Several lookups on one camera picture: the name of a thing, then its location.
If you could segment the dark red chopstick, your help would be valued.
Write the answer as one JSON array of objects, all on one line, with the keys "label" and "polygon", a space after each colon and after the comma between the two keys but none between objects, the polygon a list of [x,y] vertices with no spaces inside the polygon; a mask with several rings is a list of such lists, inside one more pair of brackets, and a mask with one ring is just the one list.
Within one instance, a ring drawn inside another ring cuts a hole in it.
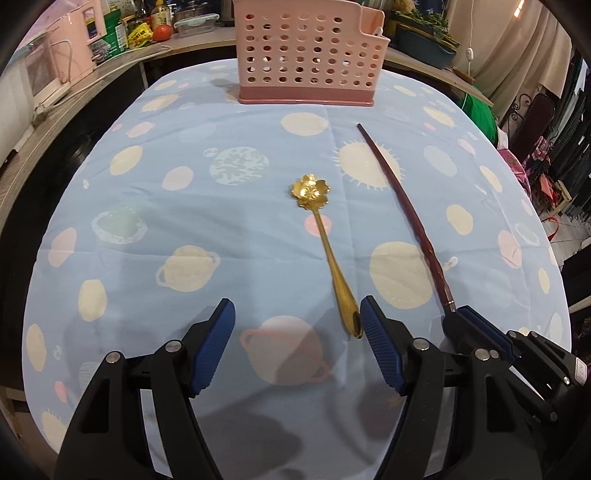
[{"label": "dark red chopstick", "polygon": [[370,134],[365,128],[363,128],[361,123],[356,124],[356,128],[363,136],[363,140],[367,142],[370,151],[372,151],[377,158],[384,175],[386,176],[390,186],[394,191],[394,194],[401,205],[409,225],[411,226],[411,229],[419,242],[421,251],[427,262],[428,269],[434,280],[435,289],[444,312],[446,314],[455,312],[457,307],[452,290],[445,278],[444,269],[436,255],[435,249],[426,233],[425,227],[417,211],[415,210],[410,198],[408,198],[408,195],[400,183],[397,175],[394,173],[394,170],[391,168],[388,160],[380,150],[379,146],[376,144],[373,138],[370,137]]}]

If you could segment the light blue dotted tablecloth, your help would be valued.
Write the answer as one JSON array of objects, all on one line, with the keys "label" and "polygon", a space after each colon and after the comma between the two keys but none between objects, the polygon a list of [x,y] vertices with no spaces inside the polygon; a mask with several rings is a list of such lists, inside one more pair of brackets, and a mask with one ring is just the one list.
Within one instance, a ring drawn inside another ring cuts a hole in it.
[{"label": "light blue dotted tablecloth", "polygon": [[170,73],[99,140],[42,240],[23,373],[51,448],[103,357],[149,354],[235,304],[235,330],[194,401],[226,479],[369,479],[402,401],[349,336],[311,213],[290,188],[329,184],[322,221],[356,298],[441,344],[442,309],[370,151],[412,200],[456,301],[564,348],[559,261],[521,185],[447,96],[380,76],[370,107],[243,105],[235,61]]}]

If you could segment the pink floral cloth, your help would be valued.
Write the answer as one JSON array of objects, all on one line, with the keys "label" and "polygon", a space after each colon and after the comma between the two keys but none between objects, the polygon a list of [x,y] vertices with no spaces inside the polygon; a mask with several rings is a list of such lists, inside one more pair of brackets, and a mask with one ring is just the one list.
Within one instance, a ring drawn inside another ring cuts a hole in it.
[{"label": "pink floral cloth", "polygon": [[500,140],[497,146],[497,151],[512,170],[528,197],[532,198],[532,191],[535,191],[543,194],[549,202],[553,203],[555,191],[548,176],[551,166],[550,149],[550,142],[544,137],[540,137],[526,159],[519,160],[509,150],[507,141]]}]

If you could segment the clear food storage container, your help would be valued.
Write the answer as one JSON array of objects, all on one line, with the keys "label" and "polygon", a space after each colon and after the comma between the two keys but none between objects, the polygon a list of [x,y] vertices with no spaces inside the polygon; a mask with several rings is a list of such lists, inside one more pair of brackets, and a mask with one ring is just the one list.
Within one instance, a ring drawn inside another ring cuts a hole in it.
[{"label": "clear food storage container", "polygon": [[180,37],[204,34],[214,30],[218,19],[219,15],[215,13],[187,17],[175,22],[174,28]]}]

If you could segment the yellow snack packet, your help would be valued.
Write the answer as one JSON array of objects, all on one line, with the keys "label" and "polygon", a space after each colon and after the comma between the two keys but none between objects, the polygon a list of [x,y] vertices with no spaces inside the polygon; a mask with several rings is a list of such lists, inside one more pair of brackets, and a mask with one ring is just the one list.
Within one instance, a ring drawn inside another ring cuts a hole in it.
[{"label": "yellow snack packet", "polygon": [[153,32],[146,22],[135,25],[128,34],[130,49],[143,48],[152,42]]}]

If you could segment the pink perforated utensil basket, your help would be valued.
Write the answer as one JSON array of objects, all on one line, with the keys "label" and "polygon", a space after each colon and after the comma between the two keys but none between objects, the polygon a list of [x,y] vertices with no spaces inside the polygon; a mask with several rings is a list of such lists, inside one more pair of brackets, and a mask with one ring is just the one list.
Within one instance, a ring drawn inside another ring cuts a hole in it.
[{"label": "pink perforated utensil basket", "polygon": [[383,11],[322,0],[233,7],[240,102],[374,104],[390,43]]}]

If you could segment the beige curtain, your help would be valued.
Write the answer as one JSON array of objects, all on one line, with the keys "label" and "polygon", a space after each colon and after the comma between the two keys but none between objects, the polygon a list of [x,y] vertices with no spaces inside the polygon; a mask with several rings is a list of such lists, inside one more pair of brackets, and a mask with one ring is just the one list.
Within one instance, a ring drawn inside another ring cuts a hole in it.
[{"label": "beige curtain", "polygon": [[572,42],[539,1],[448,3],[449,34],[460,43],[454,66],[475,79],[501,118],[522,93],[563,93]]}]

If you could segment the blue basin with greens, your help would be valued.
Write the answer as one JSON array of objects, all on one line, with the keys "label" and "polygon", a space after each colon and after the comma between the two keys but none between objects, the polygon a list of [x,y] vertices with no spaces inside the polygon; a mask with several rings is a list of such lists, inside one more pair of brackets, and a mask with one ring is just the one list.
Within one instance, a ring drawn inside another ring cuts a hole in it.
[{"label": "blue basin with greens", "polygon": [[448,69],[460,43],[449,34],[449,22],[442,13],[415,9],[394,12],[394,48],[415,60],[438,69]]}]

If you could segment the gold flower spoon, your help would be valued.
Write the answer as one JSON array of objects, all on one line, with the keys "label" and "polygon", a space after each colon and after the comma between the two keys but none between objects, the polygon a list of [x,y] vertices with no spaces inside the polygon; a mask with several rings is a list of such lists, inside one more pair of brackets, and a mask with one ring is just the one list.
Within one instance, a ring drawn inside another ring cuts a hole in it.
[{"label": "gold flower spoon", "polygon": [[307,174],[294,182],[290,187],[290,194],[297,200],[297,205],[304,210],[311,212],[315,218],[315,224],[320,233],[322,248],[325,250],[325,256],[329,264],[329,271],[332,276],[332,287],[335,291],[335,299],[339,307],[342,325],[344,325],[349,335],[356,339],[363,337],[363,328],[360,321],[358,302],[356,302],[353,292],[349,289],[344,274],[342,274],[339,263],[335,259],[332,251],[329,235],[322,221],[321,210],[329,203],[328,193],[331,190],[325,180],[318,179],[314,174]]}]

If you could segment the yellow oil bottle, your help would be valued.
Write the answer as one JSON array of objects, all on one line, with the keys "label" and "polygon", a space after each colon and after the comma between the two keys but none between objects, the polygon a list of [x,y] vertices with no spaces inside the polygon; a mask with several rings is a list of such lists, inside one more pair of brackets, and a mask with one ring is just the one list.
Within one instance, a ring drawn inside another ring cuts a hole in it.
[{"label": "yellow oil bottle", "polygon": [[171,26],[172,14],[165,0],[155,0],[151,10],[151,25],[153,28],[158,26]]}]

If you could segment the red tomato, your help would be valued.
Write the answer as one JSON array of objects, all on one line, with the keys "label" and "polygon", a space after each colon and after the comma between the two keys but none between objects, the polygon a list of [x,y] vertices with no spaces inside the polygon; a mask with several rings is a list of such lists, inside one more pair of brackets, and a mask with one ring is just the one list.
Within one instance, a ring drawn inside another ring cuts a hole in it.
[{"label": "red tomato", "polygon": [[173,33],[174,29],[172,26],[167,24],[158,25],[153,29],[152,41],[156,43],[165,42],[171,38]]}]

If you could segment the white toaster oven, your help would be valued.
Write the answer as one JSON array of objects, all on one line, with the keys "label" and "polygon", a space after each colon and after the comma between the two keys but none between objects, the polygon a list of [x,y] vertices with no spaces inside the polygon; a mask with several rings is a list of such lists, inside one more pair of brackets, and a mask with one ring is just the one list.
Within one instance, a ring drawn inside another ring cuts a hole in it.
[{"label": "white toaster oven", "polygon": [[20,50],[24,53],[25,65],[35,109],[47,109],[57,104],[69,91],[69,76],[63,76],[57,65],[50,34],[41,32]]}]

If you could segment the pink electric kettle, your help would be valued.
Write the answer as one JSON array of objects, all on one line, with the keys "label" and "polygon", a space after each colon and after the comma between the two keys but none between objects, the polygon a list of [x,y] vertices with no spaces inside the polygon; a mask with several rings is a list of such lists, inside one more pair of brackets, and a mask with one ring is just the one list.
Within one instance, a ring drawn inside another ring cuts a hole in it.
[{"label": "pink electric kettle", "polygon": [[103,2],[86,1],[47,27],[58,78],[73,86],[94,67],[91,44],[106,35]]}]

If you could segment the green plastic bag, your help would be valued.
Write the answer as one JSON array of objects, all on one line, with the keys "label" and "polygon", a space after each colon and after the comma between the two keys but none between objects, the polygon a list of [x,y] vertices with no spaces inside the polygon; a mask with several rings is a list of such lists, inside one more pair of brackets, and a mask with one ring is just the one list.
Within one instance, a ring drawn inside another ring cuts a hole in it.
[{"label": "green plastic bag", "polygon": [[499,135],[491,108],[478,98],[466,93],[461,104],[461,109],[478,127],[481,133],[494,145],[498,145]]}]

